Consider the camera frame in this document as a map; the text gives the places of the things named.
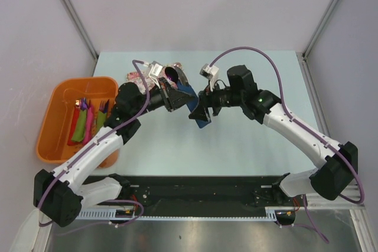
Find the dark blue paper napkin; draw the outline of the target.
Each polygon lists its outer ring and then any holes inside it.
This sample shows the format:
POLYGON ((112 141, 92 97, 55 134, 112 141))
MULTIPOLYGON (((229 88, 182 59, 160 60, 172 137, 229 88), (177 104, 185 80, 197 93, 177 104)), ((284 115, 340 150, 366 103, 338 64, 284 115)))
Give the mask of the dark blue paper napkin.
MULTIPOLYGON (((198 96, 195 93, 194 89, 190 85, 186 86, 186 85, 183 85, 180 82, 177 83, 177 88, 180 91, 189 93, 189 94, 194 96, 194 98, 190 102, 187 103, 187 107, 188 107, 189 111, 192 112, 197 107, 197 105, 199 103, 198 96)), ((200 129, 202 129, 202 128, 206 127, 208 124, 210 124, 210 122, 205 122, 203 120, 196 120, 195 122, 200 129)))

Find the purple metal spoon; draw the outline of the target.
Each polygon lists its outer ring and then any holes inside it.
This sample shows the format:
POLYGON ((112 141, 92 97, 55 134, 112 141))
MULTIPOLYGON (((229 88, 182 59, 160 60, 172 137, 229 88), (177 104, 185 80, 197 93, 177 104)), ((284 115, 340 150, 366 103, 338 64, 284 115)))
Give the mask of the purple metal spoon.
POLYGON ((173 83, 175 83, 175 84, 181 83, 179 75, 178 75, 178 73, 177 73, 177 71, 174 67, 170 67, 170 66, 165 67, 164 72, 165 72, 167 79, 169 79, 173 83))

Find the silver table knife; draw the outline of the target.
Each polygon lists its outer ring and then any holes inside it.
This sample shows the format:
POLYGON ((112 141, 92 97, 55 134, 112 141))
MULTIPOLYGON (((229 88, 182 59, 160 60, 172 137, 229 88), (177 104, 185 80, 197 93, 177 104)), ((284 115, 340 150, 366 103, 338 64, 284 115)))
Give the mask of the silver table knife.
POLYGON ((178 74, 178 82, 180 82, 183 86, 189 86, 190 84, 183 70, 179 68, 179 66, 174 66, 174 69, 178 74))

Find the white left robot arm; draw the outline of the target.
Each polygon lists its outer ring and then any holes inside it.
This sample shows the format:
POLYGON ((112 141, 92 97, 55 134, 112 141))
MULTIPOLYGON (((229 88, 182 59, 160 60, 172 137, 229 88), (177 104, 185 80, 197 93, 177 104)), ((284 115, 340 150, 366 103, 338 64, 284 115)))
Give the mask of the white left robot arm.
POLYGON ((85 184, 89 175, 112 153, 126 144, 138 131, 138 117, 165 107, 169 112, 197 98, 189 85, 175 86, 165 78, 141 93, 133 82, 119 87, 110 116, 98 133, 67 162, 48 172, 40 170, 34 178, 33 204, 51 222, 60 227, 71 224, 82 208, 109 200, 122 205, 129 201, 129 182, 112 174, 105 179, 85 184))

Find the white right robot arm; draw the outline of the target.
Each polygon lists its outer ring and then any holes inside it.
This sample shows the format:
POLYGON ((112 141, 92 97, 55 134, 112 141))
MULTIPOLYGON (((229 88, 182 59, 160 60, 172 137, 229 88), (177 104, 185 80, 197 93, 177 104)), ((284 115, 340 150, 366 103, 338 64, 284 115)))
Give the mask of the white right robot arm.
POLYGON ((268 90, 259 90, 246 66, 228 69, 230 85, 217 84, 219 69, 205 65, 200 74, 209 85, 198 94, 199 103, 190 119, 210 122, 209 108, 217 116, 224 107, 240 107, 246 117, 281 134, 314 164, 315 168, 298 174, 287 173, 273 185, 272 198, 287 205, 297 195, 317 193, 333 201, 341 196, 358 170, 358 149, 351 143, 341 144, 295 117, 282 100, 268 90))

